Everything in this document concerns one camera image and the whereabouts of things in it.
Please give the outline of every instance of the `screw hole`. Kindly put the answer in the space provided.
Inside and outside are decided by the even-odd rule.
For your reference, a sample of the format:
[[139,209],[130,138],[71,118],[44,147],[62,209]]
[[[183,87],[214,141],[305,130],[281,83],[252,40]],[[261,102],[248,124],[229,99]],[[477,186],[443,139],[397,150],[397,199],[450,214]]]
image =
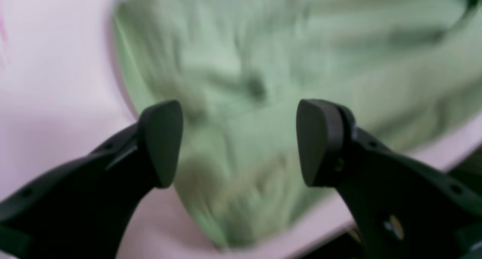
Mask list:
[[28,189],[22,191],[22,197],[24,197],[24,198],[29,197],[32,194],[33,194],[33,190],[31,188],[28,188]]
[[458,185],[451,185],[450,189],[456,194],[462,194],[462,189]]

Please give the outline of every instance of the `white surface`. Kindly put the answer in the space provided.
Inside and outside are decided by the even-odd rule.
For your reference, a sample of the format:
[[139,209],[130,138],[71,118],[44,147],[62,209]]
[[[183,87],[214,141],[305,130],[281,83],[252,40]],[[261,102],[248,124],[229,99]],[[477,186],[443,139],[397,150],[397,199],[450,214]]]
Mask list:
[[[2,0],[9,35],[0,69],[0,199],[55,165],[82,156],[134,122],[106,45],[113,0]],[[448,169],[482,141],[482,115],[413,156]],[[118,258],[278,259],[351,223],[339,197],[290,232],[243,252],[219,253],[173,189],[141,202]]]

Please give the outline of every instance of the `green fabric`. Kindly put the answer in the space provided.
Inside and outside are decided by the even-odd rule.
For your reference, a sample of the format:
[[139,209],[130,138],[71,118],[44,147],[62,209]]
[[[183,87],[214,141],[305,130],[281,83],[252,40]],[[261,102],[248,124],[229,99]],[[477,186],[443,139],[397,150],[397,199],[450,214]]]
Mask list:
[[332,194],[304,186],[296,106],[348,106],[397,151],[482,108],[480,15],[461,0],[127,0],[113,26],[137,111],[178,99],[175,187],[218,247],[280,233]]

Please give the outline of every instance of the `blurred green material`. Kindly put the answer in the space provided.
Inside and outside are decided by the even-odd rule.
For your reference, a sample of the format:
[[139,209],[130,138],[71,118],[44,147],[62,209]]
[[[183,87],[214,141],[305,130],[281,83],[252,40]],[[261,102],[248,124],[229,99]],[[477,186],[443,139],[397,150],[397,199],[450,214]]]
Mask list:
[[331,190],[299,171],[301,98],[353,110],[397,151],[482,108],[482,26],[462,0],[127,0],[112,22],[137,111],[178,99],[175,187],[217,247],[288,229]]

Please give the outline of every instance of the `pink surface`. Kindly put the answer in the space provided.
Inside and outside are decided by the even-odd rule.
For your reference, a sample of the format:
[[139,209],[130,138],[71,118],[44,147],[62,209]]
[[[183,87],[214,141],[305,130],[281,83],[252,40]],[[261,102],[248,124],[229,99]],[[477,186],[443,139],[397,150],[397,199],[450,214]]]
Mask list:
[[[9,63],[0,72],[0,200],[53,166],[88,153],[135,121],[110,61],[114,0],[2,0]],[[413,156],[448,169],[482,141],[482,116]],[[350,224],[339,197],[256,248],[220,253],[188,216],[174,189],[140,204],[120,259],[278,259]]]

